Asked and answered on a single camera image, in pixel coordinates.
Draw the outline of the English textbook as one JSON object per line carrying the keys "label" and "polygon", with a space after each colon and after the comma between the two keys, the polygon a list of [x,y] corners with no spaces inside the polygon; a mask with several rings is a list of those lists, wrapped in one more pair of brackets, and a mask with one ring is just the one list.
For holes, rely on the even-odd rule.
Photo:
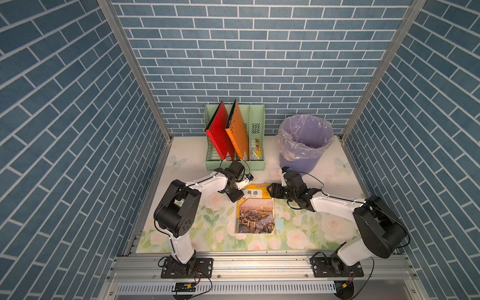
{"label": "English textbook", "polygon": [[275,202],[268,192],[270,184],[250,184],[236,202],[236,234],[269,235],[275,231]]}

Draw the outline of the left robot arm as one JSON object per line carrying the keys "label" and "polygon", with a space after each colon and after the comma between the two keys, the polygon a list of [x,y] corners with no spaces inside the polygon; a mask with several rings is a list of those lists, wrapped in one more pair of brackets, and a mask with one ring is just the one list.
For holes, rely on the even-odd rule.
{"label": "left robot arm", "polygon": [[225,194],[232,203],[243,196],[243,189],[253,181],[251,173],[238,161],[227,168],[217,168],[211,174],[191,182],[175,179],[153,213],[155,228],[168,236],[172,246],[172,259],[181,266],[195,262],[196,251],[191,244],[191,229],[200,201],[214,193]]}

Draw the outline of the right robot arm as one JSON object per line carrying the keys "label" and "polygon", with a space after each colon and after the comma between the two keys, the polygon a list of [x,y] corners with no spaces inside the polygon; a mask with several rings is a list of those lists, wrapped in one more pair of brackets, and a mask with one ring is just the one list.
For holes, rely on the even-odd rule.
{"label": "right robot arm", "polygon": [[333,196],[322,188],[307,187],[302,175],[284,167],[282,182],[270,184],[267,191],[272,198],[294,202],[300,210],[328,213],[356,224],[359,237],[342,244],[330,256],[337,273],[374,256],[387,259],[410,238],[403,222],[380,197]]}

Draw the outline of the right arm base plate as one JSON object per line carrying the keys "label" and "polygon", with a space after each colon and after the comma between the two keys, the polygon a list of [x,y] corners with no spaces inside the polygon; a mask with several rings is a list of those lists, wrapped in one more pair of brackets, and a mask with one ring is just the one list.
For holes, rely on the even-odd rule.
{"label": "right arm base plate", "polygon": [[346,266],[336,257],[315,256],[309,259],[315,278],[363,278],[363,267],[359,262]]}

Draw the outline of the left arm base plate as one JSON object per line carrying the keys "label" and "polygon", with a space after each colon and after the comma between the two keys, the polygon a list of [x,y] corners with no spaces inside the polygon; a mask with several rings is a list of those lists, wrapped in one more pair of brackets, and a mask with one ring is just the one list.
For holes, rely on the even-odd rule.
{"label": "left arm base plate", "polygon": [[172,256],[166,258],[161,267],[162,279],[183,279],[183,278],[211,278],[213,272],[213,258],[195,258],[182,264]]}

